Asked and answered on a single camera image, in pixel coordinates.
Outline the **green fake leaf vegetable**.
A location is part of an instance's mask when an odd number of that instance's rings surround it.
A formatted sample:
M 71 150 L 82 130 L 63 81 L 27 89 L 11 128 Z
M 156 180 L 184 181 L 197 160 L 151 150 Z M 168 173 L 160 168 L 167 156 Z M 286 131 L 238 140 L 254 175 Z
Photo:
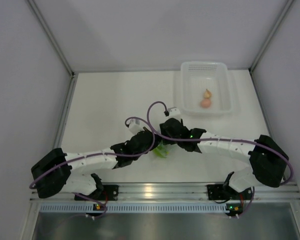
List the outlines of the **green fake leaf vegetable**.
M 152 152 L 159 158 L 167 158 L 169 152 L 167 151 L 166 147 L 163 144 L 159 144 L 157 147 L 155 147 Z

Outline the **pink fake egg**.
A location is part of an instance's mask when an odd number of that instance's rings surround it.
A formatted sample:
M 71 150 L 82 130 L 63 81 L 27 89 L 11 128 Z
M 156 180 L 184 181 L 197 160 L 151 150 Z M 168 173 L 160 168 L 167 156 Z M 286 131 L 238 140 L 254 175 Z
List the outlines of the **pink fake egg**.
M 200 106 L 204 109 L 207 109 L 211 106 L 212 101 L 209 98 L 204 98 L 201 102 L 200 102 Z

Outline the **beige fake garlic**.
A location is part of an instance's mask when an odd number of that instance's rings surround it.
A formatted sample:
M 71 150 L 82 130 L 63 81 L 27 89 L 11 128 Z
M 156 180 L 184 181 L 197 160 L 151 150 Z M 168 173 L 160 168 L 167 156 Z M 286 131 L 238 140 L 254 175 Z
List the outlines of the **beige fake garlic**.
M 212 93 L 208 89 L 206 89 L 204 94 L 203 94 L 203 97 L 205 99 L 210 99 L 212 97 Z

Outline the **clear zip top bag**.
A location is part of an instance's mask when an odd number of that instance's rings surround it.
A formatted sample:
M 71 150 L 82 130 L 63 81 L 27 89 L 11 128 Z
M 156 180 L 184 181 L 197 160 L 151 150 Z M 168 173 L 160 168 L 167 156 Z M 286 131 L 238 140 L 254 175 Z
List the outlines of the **clear zip top bag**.
M 151 152 L 160 159 L 166 159 L 170 154 L 172 154 L 175 151 L 175 148 L 177 147 L 176 144 L 164 144 L 163 141 L 161 141 L 157 147 L 155 147 Z

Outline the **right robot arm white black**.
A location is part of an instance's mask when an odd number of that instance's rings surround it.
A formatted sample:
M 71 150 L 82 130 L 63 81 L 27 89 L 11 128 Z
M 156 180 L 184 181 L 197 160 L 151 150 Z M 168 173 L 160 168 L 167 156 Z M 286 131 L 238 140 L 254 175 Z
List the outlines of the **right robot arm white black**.
M 224 181 L 223 192 L 230 199 L 256 186 L 278 188 L 289 166 L 287 154 L 267 135 L 255 140 L 233 139 L 202 128 L 188 129 L 175 118 L 159 128 L 165 145 L 177 144 L 187 152 L 217 154 L 246 163 L 247 167 L 230 172 Z

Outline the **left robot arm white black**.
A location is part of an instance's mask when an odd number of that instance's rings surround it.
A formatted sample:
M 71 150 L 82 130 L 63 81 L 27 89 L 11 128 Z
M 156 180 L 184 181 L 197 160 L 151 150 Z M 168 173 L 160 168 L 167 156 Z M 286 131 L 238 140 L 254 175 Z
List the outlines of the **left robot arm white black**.
M 144 129 L 131 139 L 101 151 L 65 153 L 55 148 L 31 168 L 33 182 L 29 187 L 41 199 L 58 193 L 76 193 L 97 200 L 104 190 L 97 175 L 99 170 L 127 167 L 155 149 L 161 140 Z

